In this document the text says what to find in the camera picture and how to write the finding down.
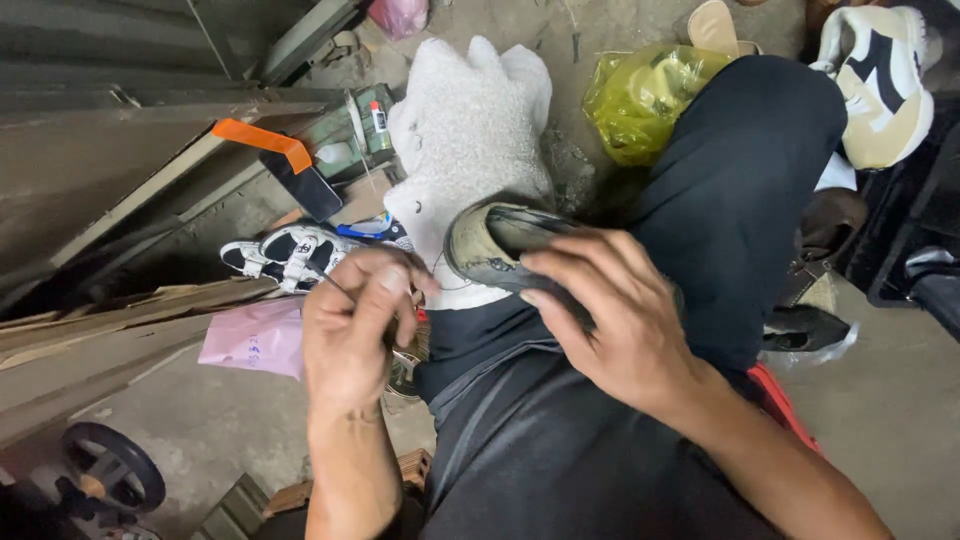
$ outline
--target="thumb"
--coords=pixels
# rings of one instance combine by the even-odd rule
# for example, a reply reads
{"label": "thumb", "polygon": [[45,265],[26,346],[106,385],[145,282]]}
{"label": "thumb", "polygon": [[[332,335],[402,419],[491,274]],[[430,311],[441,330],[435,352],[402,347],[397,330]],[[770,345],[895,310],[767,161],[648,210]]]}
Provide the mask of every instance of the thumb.
{"label": "thumb", "polygon": [[410,274],[406,268],[388,264],[373,274],[353,311],[351,334],[355,338],[354,344],[379,347],[400,301],[409,295]]}
{"label": "thumb", "polygon": [[577,364],[594,356],[583,327],[556,297],[543,290],[524,289],[520,298],[540,311],[543,324],[560,342],[573,367],[580,370]]}

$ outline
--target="orange plastic strip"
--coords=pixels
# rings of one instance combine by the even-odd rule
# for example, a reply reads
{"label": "orange plastic strip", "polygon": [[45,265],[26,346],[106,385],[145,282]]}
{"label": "orange plastic strip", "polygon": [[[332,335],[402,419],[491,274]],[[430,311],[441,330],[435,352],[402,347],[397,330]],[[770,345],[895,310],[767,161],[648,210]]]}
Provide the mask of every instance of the orange plastic strip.
{"label": "orange plastic strip", "polygon": [[232,118],[224,118],[217,122],[213,126],[213,134],[233,142],[241,142],[264,150],[280,152],[290,161],[294,174],[298,174],[313,164],[306,147],[295,138],[261,130]]}

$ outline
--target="left hand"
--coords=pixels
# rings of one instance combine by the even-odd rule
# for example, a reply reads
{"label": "left hand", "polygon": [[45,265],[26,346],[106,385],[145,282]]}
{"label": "left hand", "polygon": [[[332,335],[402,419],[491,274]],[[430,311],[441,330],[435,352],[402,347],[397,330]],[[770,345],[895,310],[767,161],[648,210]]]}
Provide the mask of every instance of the left hand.
{"label": "left hand", "polygon": [[394,318],[401,347],[416,332],[411,285],[428,293],[437,285],[409,254],[389,248],[351,252],[330,278],[348,294],[324,281],[307,295],[304,371],[311,413],[347,414],[377,403],[383,393],[391,366],[384,334]]}

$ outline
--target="small bottle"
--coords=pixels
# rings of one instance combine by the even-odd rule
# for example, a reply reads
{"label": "small bottle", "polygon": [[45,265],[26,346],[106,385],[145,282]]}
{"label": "small bottle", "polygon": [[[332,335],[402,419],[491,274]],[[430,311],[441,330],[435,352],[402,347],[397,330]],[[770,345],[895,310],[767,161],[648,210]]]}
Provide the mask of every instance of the small bottle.
{"label": "small bottle", "polygon": [[317,151],[317,158],[324,163],[339,163],[348,161],[352,157],[353,151],[350,149],[350,145],[345,142],[326,144]]}

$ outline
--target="concrete floor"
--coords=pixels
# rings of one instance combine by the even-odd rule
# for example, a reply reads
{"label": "concrete floor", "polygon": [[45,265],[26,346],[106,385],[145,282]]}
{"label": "concrete floor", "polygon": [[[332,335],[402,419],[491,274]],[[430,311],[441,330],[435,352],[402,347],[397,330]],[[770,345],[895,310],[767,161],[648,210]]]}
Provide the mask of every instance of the concrete floor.
{"label": "concrete floor", "polygon": [[[305,84],[362,86],[374,79],[401,88],[416,46],[431,35],[461,50],[475,34],[501,50],[539,43],[554,80],[550,128],[583,149],[603,177],[612,165],[580,112],[597,54],[676,41],[680,21],[699,3],[455,0],[436,9],[426,34],[379,42],[371,67],[347,59],[311,74]],[[741,38],[759,42],[770,54],[793,57],[800,51],[804,0],[770,0],[757,8],[728,3]],[[582,35],[577,63],[574,28]],[[264,214],[262,225],[272,217]],[[249,221],[245,227],[260,226]],[[828,458],[867,493],[898,537],[960,537],[955,511],[960,345],[924,313],[873,309],[841,280],[837,289],[839,314],[861,322],[860,339],[839,360],[785,373],[787,390]],[[195,528],[243,472],[267,492],[310,474],[301,385],[264,373],[199,366],[196,354],[183,355],[84,415],[123,431],[157,462],[168,500],[146,521],[169,538]],[[398,454],[420,447],[433,451],[432,418],[422,403],[388,397],[385,409]]]}

